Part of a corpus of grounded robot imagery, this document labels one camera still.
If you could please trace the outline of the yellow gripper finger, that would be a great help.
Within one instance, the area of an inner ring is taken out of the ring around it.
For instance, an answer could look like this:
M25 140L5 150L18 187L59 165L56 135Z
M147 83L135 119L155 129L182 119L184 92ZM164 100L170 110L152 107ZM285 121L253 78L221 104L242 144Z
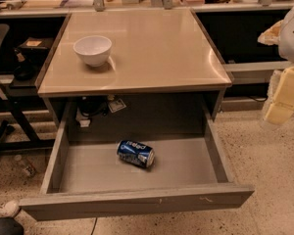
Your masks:
M269 81L264 104L264 122L283 125L294 114L294 66L275 70Z
M279 44L279 35L282 21L275 23L273 26L265 30L259 37L258 42L271 46Z

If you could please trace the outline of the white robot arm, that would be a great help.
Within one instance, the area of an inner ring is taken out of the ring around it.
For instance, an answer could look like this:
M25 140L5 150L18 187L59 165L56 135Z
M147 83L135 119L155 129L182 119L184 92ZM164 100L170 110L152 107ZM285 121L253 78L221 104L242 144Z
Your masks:
M277 45L279 56L292 63L284 71L275 70L269 80L262 123L274 128L286 123L294 114L294 6L283 20L264 31L258 42Z

